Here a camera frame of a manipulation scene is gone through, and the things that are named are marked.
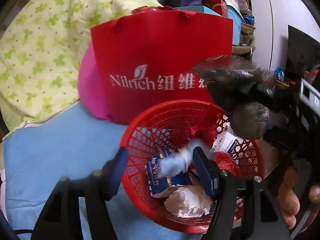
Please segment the person's hand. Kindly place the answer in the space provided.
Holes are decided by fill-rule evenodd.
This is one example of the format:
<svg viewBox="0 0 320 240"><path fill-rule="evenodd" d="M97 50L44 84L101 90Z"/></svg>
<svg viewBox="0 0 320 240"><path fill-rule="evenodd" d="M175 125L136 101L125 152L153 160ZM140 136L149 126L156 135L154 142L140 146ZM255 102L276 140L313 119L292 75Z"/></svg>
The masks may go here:
<svg viewBox="0 0 320 240"><path fill-rule="evenodd" d="M299 178L297 170L294 167L288 168L284 173L283 182L279 187L278 196L276 198L277 206L289 230L293 229L296 225L296 215L300 210L299 199L294 193L294 188L297 186L298 182ZM309 199L315 204L315 207L302 226L300 233L307 230L319 213L319 184L311 187Z"/></svg>

